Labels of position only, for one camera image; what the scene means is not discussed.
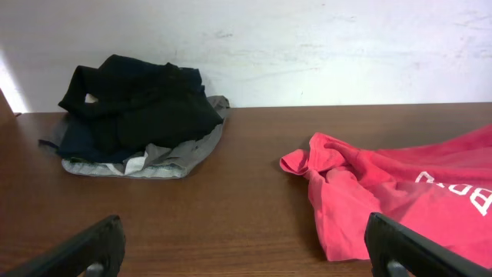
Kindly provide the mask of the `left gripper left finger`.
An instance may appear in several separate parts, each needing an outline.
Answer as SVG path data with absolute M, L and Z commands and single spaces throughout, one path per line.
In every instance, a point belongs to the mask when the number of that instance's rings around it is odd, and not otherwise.
M 125 244 L 126 238 L 120 217 L 110 215 L 2 275 L 116 277 L 125 256 Z

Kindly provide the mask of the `red printed t-shirt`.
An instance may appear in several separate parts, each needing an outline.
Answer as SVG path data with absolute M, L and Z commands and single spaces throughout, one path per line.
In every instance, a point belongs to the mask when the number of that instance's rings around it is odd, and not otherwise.
M 280 160 L 308 181 L 327 260 L 365 260 L 379 212 L 485 268 L 491 266 L 491 128 L 433 145 L 367 150 L 329 135 Z

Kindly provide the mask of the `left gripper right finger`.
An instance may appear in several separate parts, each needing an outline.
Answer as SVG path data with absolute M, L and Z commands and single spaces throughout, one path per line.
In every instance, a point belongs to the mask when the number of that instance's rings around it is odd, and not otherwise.
M 364 242 L 374 277 L 491 277 L 491 270 L 378 212 L 372 212 L 369 216 Z

